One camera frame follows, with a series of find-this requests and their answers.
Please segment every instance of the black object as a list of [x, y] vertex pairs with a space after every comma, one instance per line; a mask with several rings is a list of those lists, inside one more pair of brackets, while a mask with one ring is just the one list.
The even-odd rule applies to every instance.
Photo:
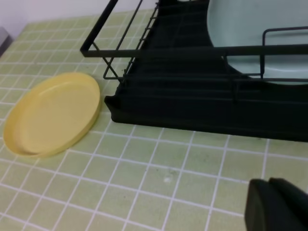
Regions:
[[251, 180], [247, 231], [308, 231], [308, 195], [284, 179]]
[[[117, 48], [100, 50], [94, 40], [116, 3], [110, 0], [81, 48], [85, 57], [107, 63], [105, 79], [120, 82], [115, 95], [105, 97], [115, 122], [308, 141], [308, 85], [268, 83], [308, 79], [263, 78], [265, 55], [308, 54], [307, 44], [267, 46], [266, 33], [308, 27], [266, 30], [260, 46], [214, 48], [206, 28], [208, 0], [159, 0], [137, 48], [120, 50], [140, 0]], [[230, 55], [260, 56], [260, 73], [237, 72], [228, 65]], [[115, 57], [131, 58], [123, 76], [112, 68]]]

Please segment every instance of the dish rack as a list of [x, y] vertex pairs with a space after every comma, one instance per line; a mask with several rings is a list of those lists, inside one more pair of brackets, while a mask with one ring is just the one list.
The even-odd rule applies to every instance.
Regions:
[[[114, 96], [104, 101], [112, 120], [146, 126], [308, 141], [308, 79], [263, 78], [265, 55], [308, 54], [308, 45], [213, 47], [206, 19], [209, 0], [159, 0], [133, 50], [121, 44], [140, 9], [140, 0], [118, 46], [100, 50], [94, 42], [117, 0], [110, 0], [81, 47], [85, 57], [101, 57], [105, 79], [119, 81]], [[259, 73], [239, 73], [228, 56], [258, 55]], [[113, 68], [116, 58], [130, 58], [124, 74]]]

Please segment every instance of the white wall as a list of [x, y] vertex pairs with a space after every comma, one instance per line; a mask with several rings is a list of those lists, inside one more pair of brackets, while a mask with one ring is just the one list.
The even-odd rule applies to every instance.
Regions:
[[0, 0], [0, 26], [16, 38], [26, 26], [24, 0]]

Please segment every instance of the white grout line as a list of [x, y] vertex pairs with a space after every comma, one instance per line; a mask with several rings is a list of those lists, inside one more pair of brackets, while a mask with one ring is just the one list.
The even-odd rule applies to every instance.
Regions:
[[[133, 132], [134, 132], [134, 130], [135, 130], [135, 127], [136, 127], [136, 125], [135, 125], [135, 126], [133, 127], [133, 129], [132, 129], [132, 131], [131, 131], [131, 133], [130, 133], [131, 135], [133, 134]], [[94, 211], [94, 213], [92, 214], [92, 217], [91, 217], [91, 219], [90, 219], [90, 221], [89, 221], [89, 223], [88, 223], [88, 225], [87, 225], [86, 231], [89, 230], [89, 228], [90, 228], [90, 226], [91, 226], [91, 224], [92, 224], [92, 222], [93, 222], [93, 220], [94, 220], [94, 217], [95, 217], [95, 215], [97, 214], [97, 211], [98, 211], [98, 209], [99, 209], [99, 206], [100, 206], [101, 202], [103, 201], [103, 198], [104, 198], [105, 195], [106, 195], [107, 189], [109, 188], [109, 185], [111, 184], [112, 178], [113, 178], [114, 175], [115, 175], [115, 172], [116, 172], [116, 170], [117, 170], [117, 167], [118, 167], [119, 164], [120, 164], [120, 160], [121, 160], [121, 158], [123, 157], [123, 155], [124, 155], [124, 153], [125, 153], [125, 150], [126, 150], [128, 144], [129, 144], [129, 142], [130, 142], [130, 138], [128, 138], [128, 140], [126, 141], [126, 144], [125, 144], [125, 146], [124, 146], [124, 148], [123, 148], [123, 151], [122, 151], [122, 153], [121, 153], [121, 156], [120, 156], [118, 162], [117, 162], [116, 165], [115, 165], [115, 168], [114, 168], [114, 170], [113, 170], [113, 172], [112, 172], [112, 174], [111, 174], [111, 176], [110, 176], [110, 178], [109, 178], [109, 181], [108, 181], [108, 183], [107, 183], [107, 185], [106, 185], [106, 187], [105, 187], [105, 189], [104, 189], [104, 191], [103, 191], [103, 193], [102, 193], [102, 196], [100, 197], [100, 200], [98, 201], [98, 203], [97, 203], [97, 205], [96, 205], [96, 207], [95, 207], [95, 211]]]
[[185, 167], [185, 164], [186, 164], [186, 161], [187, 161], [187, 158], [188, 158], [188, 155], [189, 155], [189, 151], [191, 149], [191, 146], [192, 146], [192, 142], [193, 142], [193, 137], [195, 135], [195, 131], [192, 133], [192, 136], [191, 136], [191, 139], [190, 139], [190, 142], [189, 142], [189, 145], [188, 145], [188, 148], [187, 148], [187, 151], [186, 151], [186, 154], [185, 154], [185, 158], [184, 158], [184, 161], [182, 163], [182, 167], [180, 169], [180, 173], [179, 173], [179, 177], [178, 177], [178, 180], [177, 180], [177, 183], [175, 185], [175, 188], [173, 190], [173, 194], [172, 194], [172, 197], [171, 197], [171, 200], [170, 200], [170, 203], [169, 203], [169, 207], [168, 207], [168, 210], [167, 210], [167, 214], [166, 214], [166, 217], [165, 217], [165, 220], [164, 220], [164, 223], [163, 223], [163, 227], [162, 227], [162, 230], [164, 231], [165, 228], [166, 228], [166, 225], [167, 225], [167, 221], [168, 221], [168, 218], [169, 218], [169, 215], [170, 215], [170, 211], [171, 211], [171, 208], [172, 208], [172, 204], [173, 204], [173, 201], [175, 199], [175, 195], [178, 191], [178, 187], [179, 187], [179, 184], [180, 184], [180, 179], [181, 179], [181, 176], [183, 174], [183, 170], [184, 170], [184, 167]]
[[222, 156], [222, 160], [221, 160], [221, 164], [220, 164], [220, 168], [219, 168], [219, 172], [218, 172], [218, 177], [217, 177], [215, 188], [214, 188], [214, 193], [213, 193], [213, 198], [212, 198], [212, 202], [211, 202], [211, 207], [210, 207], [210, 210], [209, 210], [208, 215], [207, 215], [205, 231], [207, 231], [209, 223], [210, 223], [211, 214], [212, 214], [212, 210], [213, 210], [213, 207], [214, 207], [214, 202], [215, 202], [216, 194], [217, 194], [217, 190], [218, 190], [219, 178], [221, 176], [223, 164], [224, 164], [224, 161], [225, 161], [225, 158], [226, 158], [227, 148], [228, 148], [228, 143], [229, 143], [230, 137], [231, 136], [228, 135], [226, 143], [225, 143], [225, 146], [224, 146], [223, 156]]
[[265, 152], [264, 152], [264, 159], [263, 159], [263, 167], [262, 167], [262, 175], [261, 179], [264, 179], [265, 177], [265, 169], [266, 169], [266, 161], [268, 158], [268, 152], [269, 152], [269, 146], [270, 146], [270, 139], [266, 140], [266, 146], [265, 146]]
[[58, 168], [56, 169], [55, 173], [53, 174], [52, 178], [49, 180], [49, 182], [48, 182], [48, 184], [47, 184], [47, 186], [46, 186], [46, 188], [45, 188], [43, 194], [42, 194], [41, 197], [39, 198], [38, 202], [37, 202], [36, 205], [34, 206], [32, 212], [30, 213], [29, 218], [27, 219], [27, 221], [26, 221], [26, 223], [25, 223], [25, 225], [24, 225], [24, 227], [23, 227], [23, 229], [26, 227], [26, 225], [27, 225], [27, 224], [29, 223], [29, 221], [31, 220], [31, 218], [32, 218], [32, 216], [33, 216], [33, 214], [34, 214], [34, 212], [36, 211], [36, 209], [37, 209], [37, 207], [39, 206], [41, 200], [43, 199], [44, 195], [46, 194], [47, 190], [49, 189], [49, 187], [50, 187], [50, 185], [51, 185], [53, 179], [57, 176], [57, 173], [58, 173], [59, 169], [61, 168], [63, 162], [65, 161], [65, 159], [66, 159], [66, 157], [67, 157], [67, 154], [68, 154], [68, 151], [65, 152], [65, 155], [64, 155], [64, 157], [63, 157], [61, 163], [59, 164], [59, 166], [58, 166]]
[[134, 198], [134, 200], [133, 200], [133, 203], [131, 204], [131, 207], [130, 207], [130, 209], [129, 209], [129, 212], [128, 212], [128, 215], [127, 215], [127, 217], [126, 217], [126, 220], [125, 220], [125, 223], [124, 223], [124, 226], [123, 226], [122, 231], [125, 230], [125, 228], [126, 228], [126, 226], [127, 226], [127, 223], [128, 223], [128, 221], [129, 221], [129, 219], [130, 219], [130, 215], [131, 215], [131, 213], [132, 213], [132, 211], [133, 211], [133, 209], [134, 209], [134, 206], [135, 206], [135, 204], [136, 204], [136, 202], [137, 202], [137, 198], [138, 198], [139, 193], [140, 193], [140, 191], [141, 191], [141, 188], [142, 188], [143, 182], [144, 182], [144, 180], [145, 180], [146, 174], [147, 174], [147, 172], [148, 172], [148, 170], [149, 170], [149, 167], [150, 167], [150, 164], [151, 164], [151, 162], [152, 162], [152, 160], [153, 160], [153, 158], [154, 158], [156, 149], [157, 149], [157, 147], [158, 147], [158, 145], [159, 145], [159, 141], [160, 141], [160, 138], [161, 138], [162, 135], [163, 135], [164, 130], [165, 130], [165, 129], [163, 128], [163, 129], [160, 131], [160, 134], [159, 134], [159, 136], [158, 136], [158, 140], [157, 140], [156, 145], [155, 145], [155, 147], [154, 147], [154, 150], [153, 150], [153, 153], [152, 153], [152, 155], [151, 155], [150, 161], [149, 161], [149, 163], [147, 164], [147, 167], [146, 167], [146, 170], [145, 170], [144, 175], [143, 175], [143, 177], [142, 177], [142, 180], [141, 180], [141, 182], [140, 182], [140, 185], [139, 185], [139, 187], [138, 187], [138, 189], [137, 189], [137, 192], [136, 192], [135, 198]]

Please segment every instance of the dish rack tray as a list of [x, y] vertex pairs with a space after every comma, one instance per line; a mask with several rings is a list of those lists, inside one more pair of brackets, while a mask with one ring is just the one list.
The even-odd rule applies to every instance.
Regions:
[[[263, 78], [265, 55], [308, 54], [307, 44], [265, 45], [266, 34], [308, 27], [269, 28], [260, 46], [214, 48], [206, 28], [209, 0], [159, 0], [137, 47], [122, 50], [142, 1], [115, 49], [100, 50], [95, 39], [117, 0], [109, 1], [80, 49], [106, 62], [103, 78], [119, 81], [115, 95], [104, 99], [113, 121], [308, 141], [308, 85], [268, 83], [308, 79]], [[260, 72], [239, 73], [228, 65], [229, 56], [240, 55], [258, 55]], [[129, 58], [122, 75], [114, 68], [118, 58]]]

